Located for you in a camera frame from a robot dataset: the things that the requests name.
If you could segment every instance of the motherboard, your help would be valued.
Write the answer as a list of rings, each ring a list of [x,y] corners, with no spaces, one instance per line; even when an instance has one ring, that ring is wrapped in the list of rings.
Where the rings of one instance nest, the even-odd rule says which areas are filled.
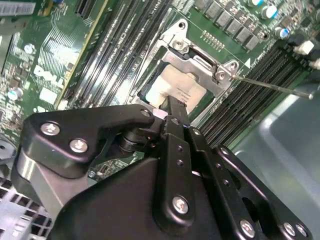
[[[233,76],[293,89],[318,71],[318,8],[306,0],[0,1],[4,29],[23,20],[11,32],[0,27],[2,138],[18,147],[33,113],[152,110],[170,95],[211,147],[232,147],[285,97]],[[142,157],[95,166],[92,177]]]

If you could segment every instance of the gray metal panel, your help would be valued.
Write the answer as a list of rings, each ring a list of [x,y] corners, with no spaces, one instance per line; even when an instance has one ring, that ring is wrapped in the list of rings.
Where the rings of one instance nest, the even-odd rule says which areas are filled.
[[[320,95],[289,95],[233,152],[320,239]]]
[[[47,237],[52,221],[46,210],[0,177],[0,240],[40,240]]]

